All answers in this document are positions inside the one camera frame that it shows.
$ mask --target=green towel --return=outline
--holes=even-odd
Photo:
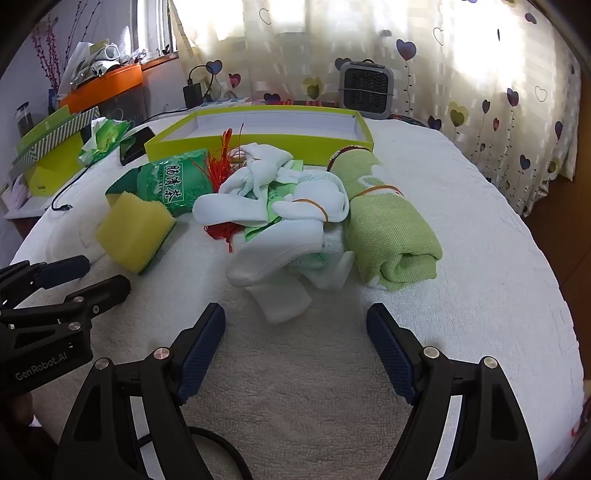
[[[435,278],[443,252],[437,237],[398,189],[373,153],[343,149],[329,170],[343,182],[350,200],[345,240],[355,252],[363,281],[381,290],[399,290],[409,283]]]

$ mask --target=black smartphone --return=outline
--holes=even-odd
[[[144,127],[133,135],[124,138],[119,145],[119,160],[122,165],[133,162],[142,155],[145,155],[145,143],[154,138],[154,132],[150,127]]]

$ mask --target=open box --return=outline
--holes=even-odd
[[[269,144],[291,153],[306,165],[328,165],[341,148],[360,145],[373,150],[374,141],[359,112],[338,108],[291,105],[236,106],[204,109],[187,115],[146,145],[150,161],[207,148],[222,147],[221,136],[232,129],[230,147]]]

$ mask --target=gray heater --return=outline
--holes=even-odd
[[[348,61],[340,68],[339,104],[366,118],[385,120],[390,116],[393,90],[394,74],[384,65]]]

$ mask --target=window sill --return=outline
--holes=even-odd
[[[146,63],[144,63],[142,65],[142,71],[149,70],[149,69],[151,69],[153,67],[157,67],[160,64],[166,63],[166,62],[168,62],[170,60],[175,60],[177,58],[178,58],[178,52],[177,51],[174,51],[172,53],[168,53],[166,55],[162,55],[161,57],[158,57],[157,59],[150,60],[150,61],[147,61]]]

